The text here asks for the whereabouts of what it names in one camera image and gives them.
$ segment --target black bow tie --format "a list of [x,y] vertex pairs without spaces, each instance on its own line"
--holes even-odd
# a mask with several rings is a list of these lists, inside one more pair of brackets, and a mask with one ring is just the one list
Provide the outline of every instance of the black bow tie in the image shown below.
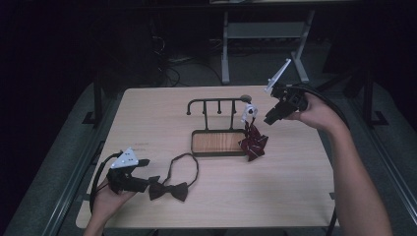
[[[190,155],[196,162],[197,172],[196,172],[196,177],[194,178],[194,180],[190,184],[183,182],[179,185],[165,186],[164,185],[165,182],[167,182],[171,178],[172,164],[174,163],[174,161],[186,155]],[[160,198],[166,193],[171,193],[172,197],[174,197],[175,199],[185,202],[185,199],[187,199],[187,195],[188,195],[188,187],[190,187],[191,185],[194,184],[194,182],[196,182],[198,176],[199,176],[199,163],[197,162],[196,158],[190,153],[181,154],[171,160],[171,164],[169,165],[169,170],[168,170],[168,176],[162,183],[154,182],[149,185],[149,198],[152,201],[157,198]]]
[[186,182],[179,185],[168,186],[164,186],[157,182],[149,185],[149,198],[151,201],[160,198],[166,193],[171,193],[172,197],[175,199],[185,202],[188,195],[188,185]]

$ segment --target human arm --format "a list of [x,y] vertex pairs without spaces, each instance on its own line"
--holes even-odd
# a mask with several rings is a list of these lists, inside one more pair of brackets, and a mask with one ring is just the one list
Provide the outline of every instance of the human arm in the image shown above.
[[322,100],[305,93],[308,107],[288,120],[299,120],[328,134],[336,211],[344,235],[392,235],[386,208],[353,143],[350,131]]
[[94,207],[84,236],[101,235],[107,220],[109,220],[124,203],[135,196],[135,194],[135,192],[128,191],[115,194],[108,186],[108,180],[104,179],[97,187]]

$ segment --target forearm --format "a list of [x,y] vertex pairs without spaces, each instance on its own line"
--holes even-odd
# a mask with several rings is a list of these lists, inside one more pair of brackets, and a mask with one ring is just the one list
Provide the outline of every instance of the forearm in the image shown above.
[[333,154],[336,210],[345,235],[392,235],[387,211],[349,130],[328,131]]
[[84,232],[84,236],[101,236],[106,220],[92,216]]

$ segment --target bow tie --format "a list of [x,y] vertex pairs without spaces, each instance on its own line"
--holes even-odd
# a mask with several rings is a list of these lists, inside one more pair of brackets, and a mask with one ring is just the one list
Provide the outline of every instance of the bow tie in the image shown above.
[[182,202],[185,202],[188,195],[188,185],[186,182],[179,185],[164,186],[161,183],[153,183],[149,185],[149,198],[154,200],[160,198],[166,193],[171,193],[172,197]]
[[251,125],[245,121],[245,139],[239,141],[240,148],[248,155],[248,161],[252,161],[261,155],[264,155],[264,147],[267,144],[268,136],[261,135],[257,127],[254,125],[253,118]]
[[[167,182],[171,178],[172,164],[176,160],[178,160],[178,159],[180,159],[180,158],[182,158],[186,155],[191,156],[193,158],[193,160],[196,162],[197,172],[196,172],[196,177],[194,178],[194,180],[190,184],[187,184],[186,182],[183,182],[179,185],[165,186],[164,185],[165,182]],[[151,183],[149,185],[149,198],[152,201],[152,200],[155,200],[157,198],[160,198],[161,196],[163,196],[166,193],[171,193],[172,197],[174,197],[175,199],[180,200],[182,202],[185,202],[185,199],[187,199],[187,195],[188,195],[188,187],[190,187],[191,185],[194,184],[194,182],[196,182],[198,176],[199,176],[199,163],[197,162],[196,158],[190,153],[181,154],[181,155],[179,155],[179,156],[177,156],[177,157],[175,157],[171,160],[171,164],[169,165],[169,170],[168,170],[168,176],[166,177],[166,179],[162,183],[154,182],[154,183]]]

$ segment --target human hand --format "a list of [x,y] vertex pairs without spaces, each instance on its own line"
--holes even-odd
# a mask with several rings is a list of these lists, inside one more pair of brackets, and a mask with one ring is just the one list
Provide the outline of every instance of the human hand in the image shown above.
[[293,112],[286,120],[298,120],[306,125],[326,132],[346,127],[340,117],[318,97],[305,92],[308,101],[307,109],[301,112]]
[[92,216],[99,215],[106,221],[128,200],[136,195],[135,192],[120,192],[115,194],[108,186],[108,180],[105,178],[97,187],[97,193],[94,199]]
[[108,186],[108,180],[105,178],[97,187],[91,219],[84,235],[101,235],[107,220],[135,195],[135,192],[128,191],[115,194]]

